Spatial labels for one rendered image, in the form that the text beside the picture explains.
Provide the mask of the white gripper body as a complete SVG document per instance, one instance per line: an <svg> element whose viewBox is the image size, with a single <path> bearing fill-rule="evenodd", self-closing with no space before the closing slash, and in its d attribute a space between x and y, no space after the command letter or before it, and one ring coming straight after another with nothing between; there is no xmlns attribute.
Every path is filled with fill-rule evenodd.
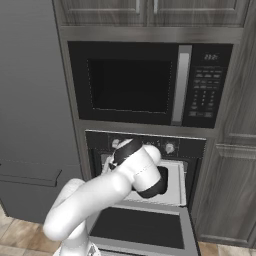
<svg viewBox="0 0 256 256"><path fill-rule="evenodd" d="M112 172L115 168L116 164L114 163L114 156L107 157L103 166L102 175Z"/></svg>

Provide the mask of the oven door with dark window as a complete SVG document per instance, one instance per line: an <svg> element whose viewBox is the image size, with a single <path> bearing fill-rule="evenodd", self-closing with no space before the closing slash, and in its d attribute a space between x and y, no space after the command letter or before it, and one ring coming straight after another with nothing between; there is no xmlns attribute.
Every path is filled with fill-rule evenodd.
<svg viewBox="0 0 256 256"><path fill-rule="evenodd" d="M102 256L201 256L186 207L132 203L87 219Z"/></svg>

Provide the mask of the black built-in oven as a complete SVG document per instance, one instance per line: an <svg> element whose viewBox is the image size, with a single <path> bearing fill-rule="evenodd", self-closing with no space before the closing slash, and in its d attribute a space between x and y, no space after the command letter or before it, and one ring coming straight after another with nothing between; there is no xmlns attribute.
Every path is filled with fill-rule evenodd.
<svg viewBox="0 0 256 256"><path fill-rule="evenodd" d="M182 161L184 164L187 205L179 207L186 207L188 209L191 222L193 224L191 217L191 208L194 199L195 187L197 185L198 175L200 172L200 167L204 155L204 149L206 144L206 141L204 139L186 137L167 137L146 134L116 133L93 130L86 131L85 137L88 148L90 170L91 175L93 177L97 177L102 173L106 158L113 154L115 149L112 148L112 141L114 139L119 139L120 142L122 142L125 139L138 139L145 145L152 145L156 147L161 153L161 161ZM167 143L175 144L175 151L171 154L167 154L165 151L165 145ZM167 189L167 177L161 172L160 174L163 179L162 192L160 194L164 194ZM131 205L132 203L146 202L126 201L124 199L123 201L112 207L122 204Z"/></svg>

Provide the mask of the black microwave oven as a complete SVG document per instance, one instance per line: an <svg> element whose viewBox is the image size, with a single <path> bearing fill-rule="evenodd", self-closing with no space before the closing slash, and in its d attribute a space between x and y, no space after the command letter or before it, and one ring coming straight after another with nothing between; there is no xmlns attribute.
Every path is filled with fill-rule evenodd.
<svg viewBox="0 0 256 256"><path fill-rule="evenodd" d="M231 44L191 45L182 127L213 128L233 50Z"/></svg>

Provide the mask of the black microwave door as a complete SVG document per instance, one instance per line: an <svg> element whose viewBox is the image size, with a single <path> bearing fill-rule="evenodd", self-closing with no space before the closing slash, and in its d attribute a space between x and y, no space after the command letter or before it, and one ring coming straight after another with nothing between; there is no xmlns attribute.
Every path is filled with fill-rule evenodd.
<svg viewBox="0 0 256 256"><path fill-rule="evenodd" d="M68 43L83 120L172 125L179 44Z"/></svg>

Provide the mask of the dark grey fridge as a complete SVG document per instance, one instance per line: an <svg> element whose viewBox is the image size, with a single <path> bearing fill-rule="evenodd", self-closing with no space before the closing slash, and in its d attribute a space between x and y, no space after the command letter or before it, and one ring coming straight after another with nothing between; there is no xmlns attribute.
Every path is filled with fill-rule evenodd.
<svg viewBox="0 0 256 256"><path fill-rule="evenodd" d="M0 181L7 215L42 223L81 176L52 0L0 0L0 163L47 165L56 187Z"/></svg>

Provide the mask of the tall grey wood cupboard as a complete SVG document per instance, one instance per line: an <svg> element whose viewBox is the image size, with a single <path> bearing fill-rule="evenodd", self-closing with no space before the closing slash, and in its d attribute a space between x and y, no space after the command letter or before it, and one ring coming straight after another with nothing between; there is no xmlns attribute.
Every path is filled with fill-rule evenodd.
<svg viewBox="0 0 256 256"><path fill-rule="evenodd" d="M256 249L256 0L233 48L192 217L200 241Z"/></svg>

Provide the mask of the grey wood cupboard door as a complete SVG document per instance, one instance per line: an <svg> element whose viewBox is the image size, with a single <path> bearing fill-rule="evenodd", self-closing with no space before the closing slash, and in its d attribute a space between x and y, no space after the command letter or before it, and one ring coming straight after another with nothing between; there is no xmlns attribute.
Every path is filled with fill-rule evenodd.
<svg viewBox="0 0 256 256"><path fill-rule="evenodd" d="M250 0L148 1L148 25L156 27L242 27Z"/></svg>
<svg viewBox="0 0 256 256"><path fill-rule="evenodd" d="M144 26L147 1L140 0L53 0L63 26Z"/></svg>

